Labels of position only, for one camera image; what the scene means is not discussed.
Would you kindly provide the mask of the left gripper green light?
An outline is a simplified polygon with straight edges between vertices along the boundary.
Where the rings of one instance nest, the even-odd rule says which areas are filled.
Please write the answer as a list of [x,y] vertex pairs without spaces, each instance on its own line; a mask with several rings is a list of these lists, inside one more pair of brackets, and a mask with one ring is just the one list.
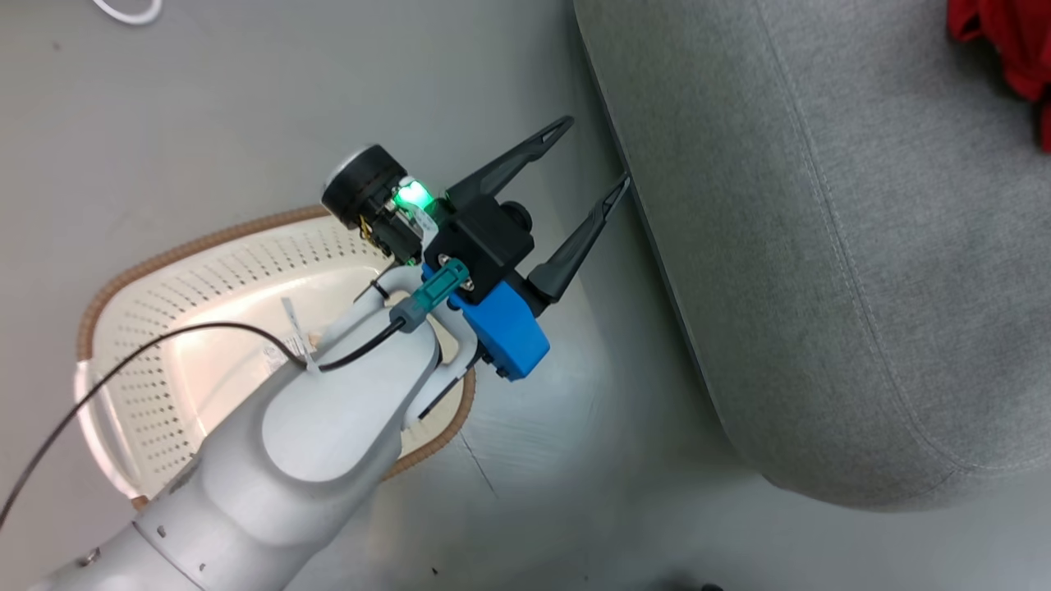
[[[526,165],[540,160],[574,122],[572,116],[559,117],[466,176],[442,197],[432,195],[380,145],[371,145],[354,152],[331,176],[320,202],[398,263],[439,267],[444,254],[460,259],[470,279],[461,291],[488,293],[534,247],[529,213],[518,206],[502,206],[496,195]],[[631,176],[624,172],[554,254],[530,272],[528,281],[547,304],[558,303],[566,293],[630,188]]]

